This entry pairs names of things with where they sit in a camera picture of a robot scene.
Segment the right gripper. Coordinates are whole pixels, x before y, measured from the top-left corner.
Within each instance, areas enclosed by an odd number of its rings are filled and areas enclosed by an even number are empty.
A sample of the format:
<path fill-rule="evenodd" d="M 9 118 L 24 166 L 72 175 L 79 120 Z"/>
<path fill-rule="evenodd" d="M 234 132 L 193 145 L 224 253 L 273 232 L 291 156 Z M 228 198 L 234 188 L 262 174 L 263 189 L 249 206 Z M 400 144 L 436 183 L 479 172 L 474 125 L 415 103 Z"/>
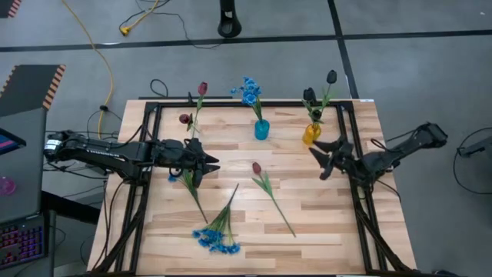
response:
<path fill-rule="evenodd" d="M 352 153 L 354 145 L 346 138 L 339 138 L 334 142 L 314 141 L 314 145 L 324 152 L 309 148 L 318 164 L 324 169 L 320 175 L 321 180 L 328 179 L 333 169 L 339 169 L 341 172 L 350 171 L 349 167 L 356 162 Z"/>

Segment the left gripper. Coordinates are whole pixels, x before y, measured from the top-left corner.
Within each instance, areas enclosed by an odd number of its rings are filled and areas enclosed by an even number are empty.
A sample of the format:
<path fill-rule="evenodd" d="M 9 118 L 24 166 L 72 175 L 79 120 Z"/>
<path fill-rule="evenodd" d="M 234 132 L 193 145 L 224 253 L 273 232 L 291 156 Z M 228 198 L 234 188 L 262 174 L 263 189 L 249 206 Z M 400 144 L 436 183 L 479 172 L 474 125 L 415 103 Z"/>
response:
<path fill-rule="evenodd" d="M 183 143 L 177 140 L 168 140 L 165 144 L 166 167 L 173 179 L 182 177 L 185 171 L 191 173 L 191 184 L 198 188 L 203 174 L 219 170 L 219 165 L 202 165 L 202 162 L 219 162 L 213 156 L 204 152 L 202 143 L 197 138 L 186 138 Z"/>

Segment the blue artificial flower bunch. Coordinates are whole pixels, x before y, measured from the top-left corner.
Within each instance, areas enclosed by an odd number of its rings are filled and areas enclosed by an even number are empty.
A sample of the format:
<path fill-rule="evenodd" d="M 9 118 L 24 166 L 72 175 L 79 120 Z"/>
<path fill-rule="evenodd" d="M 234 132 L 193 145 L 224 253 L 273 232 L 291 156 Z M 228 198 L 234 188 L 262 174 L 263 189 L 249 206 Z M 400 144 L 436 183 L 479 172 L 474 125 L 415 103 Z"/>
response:
<path fill-rule="evenodd" d="M 228 203 L 218 213 L 215 219 L 204 228 L 194 230 L 191 236 L 198 240 L 198 244 L 209 252 L 220 252 L 222 254 L 233 255 L 239 253 L 241 246 L 237 243 L 232 234 L 231 228 L 231 203 L 238 190 L 236 185 Z"/>
<path fill-rule="evenodd" d="M 260 96 L 260 85 L 252 78 L 243 77 L 243 84 L 230 90 L 232 95 L 241 95 L 241 103 L 250 106 L 258 120 L 263 119 Z"/>
<path fill-rule="evenodd" d="M 192 198 L 194 199 L 204 221 L 206 223 L 208 223 L 206 215 L 204 214 L 204 211 L 201 207 L 201 203 L 199 201 L 198 191 L 193 184 L 193 172 L 191 172 L 187 169 L 184 169 L 183 171 L 181 171 L 180 175 L 176 175 L 176 174 L 173 174 L 172 172 L 169 172 L 168 181 L 169 182 L 179 181 L 180 183 L 182 183 L 185 186 L 185 188 L 188 190 L 188 192 L 191 194 Z"/>

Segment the yellow glass vase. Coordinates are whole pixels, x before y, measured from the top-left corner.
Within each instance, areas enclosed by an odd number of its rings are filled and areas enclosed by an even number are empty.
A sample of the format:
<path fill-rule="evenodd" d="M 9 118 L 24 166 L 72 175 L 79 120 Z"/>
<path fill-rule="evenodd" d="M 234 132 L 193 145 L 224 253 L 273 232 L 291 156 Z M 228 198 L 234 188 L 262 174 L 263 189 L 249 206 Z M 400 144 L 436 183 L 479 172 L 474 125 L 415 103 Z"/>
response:
<path fill-rule="evenodd" d="M 321 135 L 321 127 L 318 123 L 311 123 L 304 130 L 302 141 L 305 145 L 312 145 Z"/>

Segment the clear glass vase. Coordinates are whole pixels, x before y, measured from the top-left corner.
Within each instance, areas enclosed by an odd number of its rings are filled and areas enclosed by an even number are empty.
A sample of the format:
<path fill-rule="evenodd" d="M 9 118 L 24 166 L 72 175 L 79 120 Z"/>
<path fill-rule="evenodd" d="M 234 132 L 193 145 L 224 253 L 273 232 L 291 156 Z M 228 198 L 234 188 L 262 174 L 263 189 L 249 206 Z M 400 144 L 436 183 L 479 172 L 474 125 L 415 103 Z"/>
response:
<path fill-rule="evenodd" d="M 187 132 L 191 139 L 199 138 L 201 134 L 201 126 L 199 125 L 198 119 L 193 115 L 189 115 L 189 122 L 187 123 Z"/>

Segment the blue glass vase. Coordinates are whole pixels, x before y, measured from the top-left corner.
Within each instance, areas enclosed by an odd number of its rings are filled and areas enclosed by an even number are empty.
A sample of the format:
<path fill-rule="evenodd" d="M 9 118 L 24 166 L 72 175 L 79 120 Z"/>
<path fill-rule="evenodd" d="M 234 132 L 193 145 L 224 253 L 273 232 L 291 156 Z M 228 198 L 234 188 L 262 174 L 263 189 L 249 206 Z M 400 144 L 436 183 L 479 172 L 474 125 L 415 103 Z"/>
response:
<path fill-rule="evenodd" d="M 270 130 L 269 121 L 262 119 L 257 120 L 254 124 L 254 137 L 257 140 L 265 140 L 268 137 Z"/>

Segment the black cylindrical floor stand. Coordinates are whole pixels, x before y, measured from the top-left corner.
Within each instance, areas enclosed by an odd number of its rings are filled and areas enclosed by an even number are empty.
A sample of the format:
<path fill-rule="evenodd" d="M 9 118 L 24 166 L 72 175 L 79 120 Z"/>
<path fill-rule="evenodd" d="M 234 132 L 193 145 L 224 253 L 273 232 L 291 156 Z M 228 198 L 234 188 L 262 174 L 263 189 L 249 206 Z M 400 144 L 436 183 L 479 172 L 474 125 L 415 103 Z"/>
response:
<path fill-rule="evenodd" d="M 241 33 L 234 0 L 220 0 L 220 21 L 218 34 L 223 38 L 234 38 Z"/>

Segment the black mat orange striped edge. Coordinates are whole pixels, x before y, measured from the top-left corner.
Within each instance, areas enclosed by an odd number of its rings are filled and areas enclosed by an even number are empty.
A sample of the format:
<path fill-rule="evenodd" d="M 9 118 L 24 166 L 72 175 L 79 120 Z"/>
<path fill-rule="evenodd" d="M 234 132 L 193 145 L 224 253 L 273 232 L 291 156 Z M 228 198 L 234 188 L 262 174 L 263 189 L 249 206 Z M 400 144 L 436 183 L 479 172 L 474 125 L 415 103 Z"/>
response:
<path fill-rule="evenodd" d="M 14 18 L 22 0 L 0 0 L 0 18 Z"/>
<path fill-rule="evenodd" d="M 37 108 L 48 111 L 66 65 L 15 65 L 0 89 L 0 117 Z"/>

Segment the backlit keyboard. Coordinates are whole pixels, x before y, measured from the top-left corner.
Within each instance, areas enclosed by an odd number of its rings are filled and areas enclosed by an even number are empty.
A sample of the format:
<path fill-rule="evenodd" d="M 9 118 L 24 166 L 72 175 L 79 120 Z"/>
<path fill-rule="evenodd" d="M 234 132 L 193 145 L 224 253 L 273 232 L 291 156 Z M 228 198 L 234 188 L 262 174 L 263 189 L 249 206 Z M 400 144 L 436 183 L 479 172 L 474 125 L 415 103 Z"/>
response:
<path fill-rule="evenodd" d="M 43 215 L 0 225 L 0 270 L 44 258 L 48 253 L 48 221 Z"/>

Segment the black floor bracket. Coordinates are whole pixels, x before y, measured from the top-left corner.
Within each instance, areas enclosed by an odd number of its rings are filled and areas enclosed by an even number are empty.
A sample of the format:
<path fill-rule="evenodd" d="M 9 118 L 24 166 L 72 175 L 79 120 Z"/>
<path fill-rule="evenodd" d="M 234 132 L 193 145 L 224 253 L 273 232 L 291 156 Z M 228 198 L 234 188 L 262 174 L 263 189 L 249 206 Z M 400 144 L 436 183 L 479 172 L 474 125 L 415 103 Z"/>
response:
<path fill-rule="evenodd" d="M 478 152 L 485 152 L 487 156 L 492 159 L 492 136 L 489 136 L 467 147 L 460 147 L 458 149 L 458 155 L 461 157 L 469 157 Z"/>

